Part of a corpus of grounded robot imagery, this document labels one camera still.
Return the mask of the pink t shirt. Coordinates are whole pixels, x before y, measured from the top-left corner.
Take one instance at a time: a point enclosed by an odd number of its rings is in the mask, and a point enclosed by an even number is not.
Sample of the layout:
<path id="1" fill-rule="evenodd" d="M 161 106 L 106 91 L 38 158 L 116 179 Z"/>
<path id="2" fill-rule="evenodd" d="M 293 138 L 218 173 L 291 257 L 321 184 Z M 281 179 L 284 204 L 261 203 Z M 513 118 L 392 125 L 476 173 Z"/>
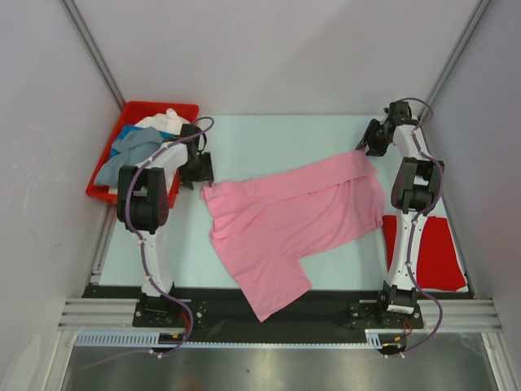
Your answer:
<path id="1" fill-rule="evenodd" d="M 301 258 L 378 230 L 385 206 L 363 151 L 204 186 L 201 198 L 212 217 L 212 246 L 261 322 L 311 289 Z"/>

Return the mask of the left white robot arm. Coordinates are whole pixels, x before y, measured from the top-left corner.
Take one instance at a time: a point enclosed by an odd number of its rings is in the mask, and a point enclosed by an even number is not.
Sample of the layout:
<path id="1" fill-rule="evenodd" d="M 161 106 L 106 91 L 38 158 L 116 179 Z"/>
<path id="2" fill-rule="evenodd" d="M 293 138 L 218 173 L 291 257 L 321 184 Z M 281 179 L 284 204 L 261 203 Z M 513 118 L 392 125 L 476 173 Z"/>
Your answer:
<path id="1" fill-rule="evenodd" d="M 163 227 L 169 217 L 167 179 L 189 189 L 197 182 L 212 185 L 211 153 L 206 152 L 208 129 L 199 122 L 183 124 L 180 134 L 171 136 L 142 162 L 124 165 L 118 174 L 116 215 L 137 242 L 144 282 L 134 310 L 135 327 L 171 327 L 190 308 L 175 298 Z"/>

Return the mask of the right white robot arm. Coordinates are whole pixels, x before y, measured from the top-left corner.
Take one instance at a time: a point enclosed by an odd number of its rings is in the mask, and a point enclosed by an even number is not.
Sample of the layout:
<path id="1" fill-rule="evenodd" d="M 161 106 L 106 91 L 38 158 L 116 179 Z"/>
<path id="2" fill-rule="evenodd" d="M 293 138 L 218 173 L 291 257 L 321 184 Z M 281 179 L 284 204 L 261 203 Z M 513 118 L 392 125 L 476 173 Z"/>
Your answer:
<path id="1" fill-rule="evenodd" d="M 443 190 L 444 163 L 429 155 L 420 143 L 422 122 L 409 105 L 420 101 L 404 98 L 389 103 L 384 108 L 385 119 L 371 120 L 356 146 L 367 156 L 382 157 L 390 145 L 401 154 L 391 191 L 391 205 L 396 210 L 392 264 L 373 313 L 383 327 L 399 327 L 420 318 L 418 296 L 432 298 L 420 288 L 417 268 L 424 227 Z"/>

